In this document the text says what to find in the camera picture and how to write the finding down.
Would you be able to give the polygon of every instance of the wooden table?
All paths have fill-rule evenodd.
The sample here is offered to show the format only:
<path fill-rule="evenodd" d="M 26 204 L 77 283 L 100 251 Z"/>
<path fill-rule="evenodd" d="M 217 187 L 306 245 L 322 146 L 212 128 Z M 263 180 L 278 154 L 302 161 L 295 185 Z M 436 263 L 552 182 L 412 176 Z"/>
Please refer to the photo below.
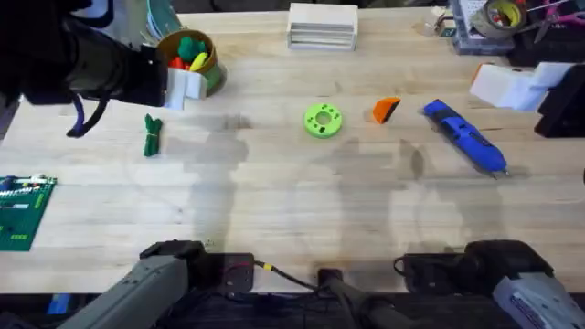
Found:
<path fill-rule="evenodd" d="M 0 292 L 103 292 L 152 243 L 250 251 L 305 280 L 336 266 L 362 289 L 404 291 L 391 261 L 476 239 L 521 239 L 585 291 L 585 141 L 545 140 L 539 115 L 494 109 L 468 93 L 477 65 L 412 25 L 428 8 L 362 10 L 355 52 L 290 51 L 287 13 L 181 16 L 208 32 L 228 83 L 183 112 L 113 103 L 79 140 L 72 106 L 21 105 L 0 173 L 57 176 L 30 252 L 0 253 Z M 401 104 L 370 119 L 383 97 Z M 476 173 L 418 113 L 440 98 L 504 152 L 511 178 Z M 344 114 L 309 136 L 317 102 Z M 165 122 L 162 154 L 142 156 L 144 115 Z M 300 288 L 258 271 L 255 289 Z"/>

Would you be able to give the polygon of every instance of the tape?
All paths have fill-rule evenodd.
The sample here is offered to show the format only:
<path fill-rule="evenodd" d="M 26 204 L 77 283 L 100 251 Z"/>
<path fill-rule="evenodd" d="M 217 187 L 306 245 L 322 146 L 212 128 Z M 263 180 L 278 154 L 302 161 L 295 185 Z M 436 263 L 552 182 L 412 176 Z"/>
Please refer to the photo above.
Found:
<path fill-rule="evenodd" d="M 492 39 L 513 36 L 526 21 L 526 9 L 509 0 L 488 1 L 471 17 L 471 24 L 477 32 Z"/>
<path fill-rule="evenodd" d="M 341 129 L 343 116 L 331 104 L 315 104 L 304 114 L 304 129 L 317 138 L 329 138 Z"/>

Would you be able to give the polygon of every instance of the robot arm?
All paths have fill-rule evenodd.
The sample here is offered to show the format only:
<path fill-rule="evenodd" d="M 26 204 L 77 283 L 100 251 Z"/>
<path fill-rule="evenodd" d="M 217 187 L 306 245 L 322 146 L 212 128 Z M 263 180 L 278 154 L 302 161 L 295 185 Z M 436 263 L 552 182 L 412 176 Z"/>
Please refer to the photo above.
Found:
<path fill-rule="evenodd" d="M 481 294 L 525 329 L 585 329 L 585 313 L 526 243 L 475 241 L 463 254 L 406 254 L 409 291 Z"/>
<path fill-rule="evenodd" d="M 243 260 L 250 266 L 226 271 L 229 264 Z M 124 278 L 59 329 L 148 329 L 193 289 L 249 291 L 253 263 L 251 254 L 206 253 L 201 242 L 158 242 L 140 254 Z M 250 284 L 234 284 L 239 278 Z"/>
<path fill-rule="evenodd" d="M 116 285 L 72 316 L 60 329 L 147 329 L 188 291 L 186 260 L 140 260 Z"/>

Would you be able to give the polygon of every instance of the black cable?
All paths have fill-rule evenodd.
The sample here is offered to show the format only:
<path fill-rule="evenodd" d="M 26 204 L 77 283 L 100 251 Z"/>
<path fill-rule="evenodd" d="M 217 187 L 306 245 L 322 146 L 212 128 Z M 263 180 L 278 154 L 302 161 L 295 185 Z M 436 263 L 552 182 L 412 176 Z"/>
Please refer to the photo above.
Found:
<path fill-rule="evenodd" d="M 312 290 L 314 292 L 319 290 L 319 288 L 317 288 L 317 286 L 314 286 L 311 283 L 307 283 L 307 282 L 301 281 L 301 280 L 293 277 L 292 275 L 287 274 L 287 273 L 281 271 L 279 268 L 277 268 L 274 265 L 270 265 L 270 264 L 267 265 L 265 262 L 259 261 L 259 260 L 255 260 L 254 261 L 254 264 L 256 264 L 256 266 L 262 267 L 263 269 L 265 269 L 267 271 L 273 271 L 274 273 L 282 276 L 284 279 L 286 279 L 288 281 L 291 281 L 291 282 L 294 282 L 294 283 L 296 283 L 296 284 L 298 284 L 298 285 L 300 285 L 300 286 L 302 286 L 302 287 L 304 287 L 306 289 Z"/>
<path fill-rule="evenodd" d="M 402 276 L 402 277 L 405 277 L 405 278 L 406 278 L 406 276 L 407 276 L 407 275 L 406 275 L 406 272 L 405 272 L 405 271 L 403 271 L 403 270 L 399 270 L 399 268 L 397 267 L 398 263 L 399 263 L 399 262 L 402 262 L 402 268 L 404 268 L 404 258 L 405 258 L 404 256 L 400 256 L 400 257 L 396 258 L 396 259 L 394 260 L 394 262 L 392 263 L 392 267 L 394 267 L 394 271 L 395 271 L 396 273 L 398 273 L 400 276 Z"/>

